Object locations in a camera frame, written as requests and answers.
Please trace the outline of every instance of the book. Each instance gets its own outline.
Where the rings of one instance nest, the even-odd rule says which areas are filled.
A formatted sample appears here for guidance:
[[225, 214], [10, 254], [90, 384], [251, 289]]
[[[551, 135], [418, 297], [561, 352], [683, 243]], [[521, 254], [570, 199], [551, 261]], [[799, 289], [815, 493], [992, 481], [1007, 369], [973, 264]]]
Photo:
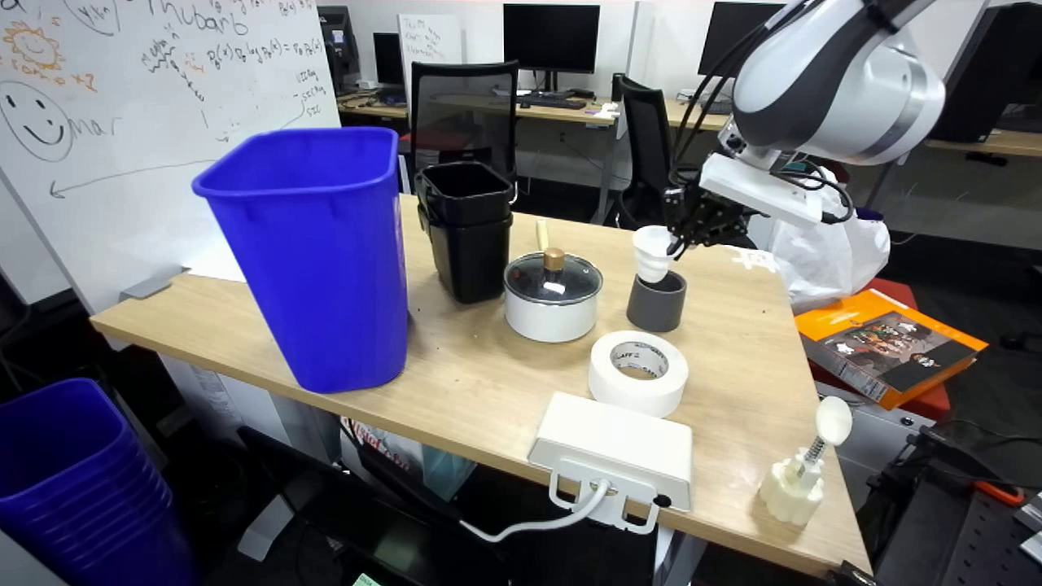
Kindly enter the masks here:
[[986, 349], [983, 339], [878, 289], [809, 309], [796, 324], [817, 369], [887, 409], [966, 371]]

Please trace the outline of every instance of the small black container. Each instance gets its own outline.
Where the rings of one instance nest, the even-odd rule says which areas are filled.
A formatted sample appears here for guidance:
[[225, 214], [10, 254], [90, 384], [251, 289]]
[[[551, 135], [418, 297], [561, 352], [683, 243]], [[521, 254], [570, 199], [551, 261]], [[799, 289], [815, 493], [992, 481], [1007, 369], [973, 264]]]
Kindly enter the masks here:
[[510, 249], [510, 182], [485, 163], [422, 171], [421, 218], [440, 282], [459, 302], [500, 297]]

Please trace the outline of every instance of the white power strip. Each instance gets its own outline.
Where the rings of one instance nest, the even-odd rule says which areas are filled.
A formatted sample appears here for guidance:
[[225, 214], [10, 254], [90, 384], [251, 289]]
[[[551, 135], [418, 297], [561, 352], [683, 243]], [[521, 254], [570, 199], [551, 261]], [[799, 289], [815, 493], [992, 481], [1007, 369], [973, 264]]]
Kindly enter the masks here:
[[653, 509], [690, 509], [690, 426], [555, 395], [528, 463]]

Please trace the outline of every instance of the blue plastic bin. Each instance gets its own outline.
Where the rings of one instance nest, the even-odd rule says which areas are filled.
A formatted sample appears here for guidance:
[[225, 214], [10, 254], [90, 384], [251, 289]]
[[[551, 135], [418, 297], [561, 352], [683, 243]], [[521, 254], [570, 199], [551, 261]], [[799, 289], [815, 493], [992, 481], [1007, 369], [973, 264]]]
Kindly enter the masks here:
[[294, 377], [377, 388], [407, 360], [398, 135], [259, 135], [205, 171], [210, 199]]
[[198, 579], [166, 481], [87, 377], [0, 403], [0, 529], [65, 582]]

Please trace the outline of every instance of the white tape roll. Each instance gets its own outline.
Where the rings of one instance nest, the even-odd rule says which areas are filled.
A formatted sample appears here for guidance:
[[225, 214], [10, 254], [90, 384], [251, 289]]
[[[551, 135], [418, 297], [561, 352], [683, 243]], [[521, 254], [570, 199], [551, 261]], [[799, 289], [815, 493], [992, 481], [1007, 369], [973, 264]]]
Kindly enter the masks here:
[[652, 417], [678, 409], [687, 375], [678, 344], [649, 331], [609, 331], [591, 352], [591, 395]]

